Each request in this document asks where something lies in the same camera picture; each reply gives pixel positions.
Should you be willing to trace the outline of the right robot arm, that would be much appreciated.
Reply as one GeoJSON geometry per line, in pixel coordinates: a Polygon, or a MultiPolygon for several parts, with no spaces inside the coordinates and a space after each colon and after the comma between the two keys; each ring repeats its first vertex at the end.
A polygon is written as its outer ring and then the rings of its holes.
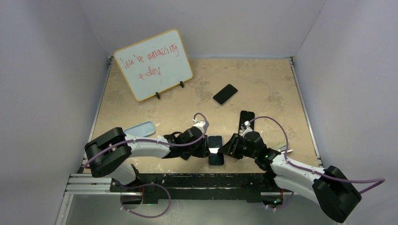
{"type": "Polygon", "coordinates": [[[263,184],[266,189],[287,189],[304,196],[339,223],[347,219],[362,199],[351,183],[341,181],[347,178],[338,168],[329,166],[324,169],[285,159],[281,152],[267,147],[258,132],[248,132],[244,136],[233,134],[218,152],[235,159],[253,158],[265,171],[263,184]]]}

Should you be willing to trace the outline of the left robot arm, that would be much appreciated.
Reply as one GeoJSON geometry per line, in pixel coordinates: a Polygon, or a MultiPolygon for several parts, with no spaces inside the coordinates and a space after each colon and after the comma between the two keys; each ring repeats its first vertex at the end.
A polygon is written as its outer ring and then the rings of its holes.
{"type": "Polygon", "coordinates": [[[85,145],[87,162],[83,167],[90,169],[92,177],[108,176],[133,192],[139,188],[140,179],[135,166],[127,163],[128,158],[206,158],[210,155],[207,127],[200,121],[184,132],[157,138],[131,136],[115,127],[85,145]]]}

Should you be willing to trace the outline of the black phone with white sticker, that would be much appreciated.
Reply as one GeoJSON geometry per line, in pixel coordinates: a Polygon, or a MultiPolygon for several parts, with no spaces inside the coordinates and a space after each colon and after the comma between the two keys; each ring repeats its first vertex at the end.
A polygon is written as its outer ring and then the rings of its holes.
{"type": "Polygon", "coordinates": [[[188,160],[191,156],[192,154],[190,152],[183,152],[179,157],[183,160],[188,160]]]}

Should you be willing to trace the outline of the black phone case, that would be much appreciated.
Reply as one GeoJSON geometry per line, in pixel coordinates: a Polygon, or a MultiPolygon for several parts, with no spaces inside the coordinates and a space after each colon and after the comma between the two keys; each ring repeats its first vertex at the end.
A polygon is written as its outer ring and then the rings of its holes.
{"type": "Polygon", "coordinates": [[[238,124],[238,132],[242,133],[242,126],[245,124],[246,121],[251,121],[255,118],[255,113],[251,111],[242,110],[239,116],[239,124],[238,124]]]}

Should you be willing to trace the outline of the light blue phone case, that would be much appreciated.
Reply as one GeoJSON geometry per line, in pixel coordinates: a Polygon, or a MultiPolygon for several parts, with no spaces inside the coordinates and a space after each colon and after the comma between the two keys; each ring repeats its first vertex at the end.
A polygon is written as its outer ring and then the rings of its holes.
{"type": "Polygon", "coordinates": [[[147,121],[124,130],[125,134],[138,137],[148,137],[156,133],[152,121],[147,121]]]}

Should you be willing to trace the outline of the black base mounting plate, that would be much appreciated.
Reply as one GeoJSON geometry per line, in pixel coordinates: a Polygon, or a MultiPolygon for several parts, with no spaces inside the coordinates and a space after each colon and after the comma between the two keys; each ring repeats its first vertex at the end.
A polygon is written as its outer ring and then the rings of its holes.
{"type": "Polygon", "coordinates": [[[271,207],[282,205],[289,191],[281,190],[264,173],[142,173],[129,185],[111,180],[110,192],[142,193],[145,204],[167,200],[243,200],[271,207]]]}

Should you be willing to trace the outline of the white board with yellow frame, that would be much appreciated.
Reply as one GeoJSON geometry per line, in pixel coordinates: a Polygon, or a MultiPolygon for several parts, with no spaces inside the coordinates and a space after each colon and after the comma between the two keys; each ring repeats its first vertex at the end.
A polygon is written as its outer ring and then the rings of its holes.
{"type": "Polygon", "coordinates": [[[176,29],[168,30],[114,52],[113,58],[134,98],[144,101],[193,77],[176,29]]]}

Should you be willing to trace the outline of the aluminium frame rail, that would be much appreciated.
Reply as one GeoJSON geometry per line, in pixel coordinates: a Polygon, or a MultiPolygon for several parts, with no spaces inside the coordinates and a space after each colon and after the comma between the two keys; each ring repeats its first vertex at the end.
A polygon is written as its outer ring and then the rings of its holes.
{"type": "Polygon", "coordinates": [[[110,193],[110,178],[94,178],[91,174],[71,174],[65,194],[68,195],[105,195],[110,193]]]}

